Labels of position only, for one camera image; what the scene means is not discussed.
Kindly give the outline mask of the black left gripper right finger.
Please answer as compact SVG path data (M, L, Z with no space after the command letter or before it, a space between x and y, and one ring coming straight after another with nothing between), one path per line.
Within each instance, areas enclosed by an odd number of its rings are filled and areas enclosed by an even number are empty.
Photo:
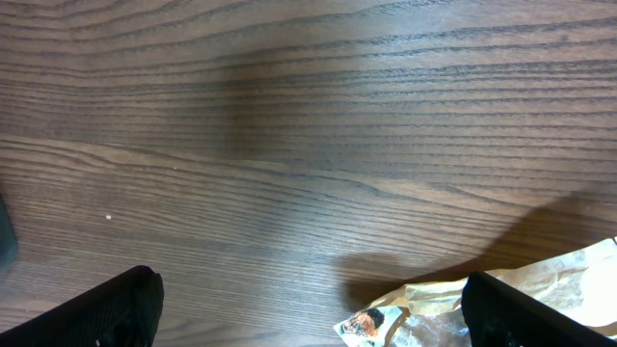
M472 347L616 347L616 342L484 272L470 273L462 313Z

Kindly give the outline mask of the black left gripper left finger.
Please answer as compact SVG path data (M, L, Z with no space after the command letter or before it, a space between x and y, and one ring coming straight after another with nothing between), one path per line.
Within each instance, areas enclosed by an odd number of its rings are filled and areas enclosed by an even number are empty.
M146 347L162 315L162 277L140 265L1 333L1 347Z

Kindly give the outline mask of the brown snack packet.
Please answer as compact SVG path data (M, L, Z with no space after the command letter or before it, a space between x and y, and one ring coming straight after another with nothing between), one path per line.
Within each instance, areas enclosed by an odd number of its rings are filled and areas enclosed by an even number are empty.
M488 274L612 340L616 239ZM334 325L349 347L470 346L461 308L467 280L405 284Z

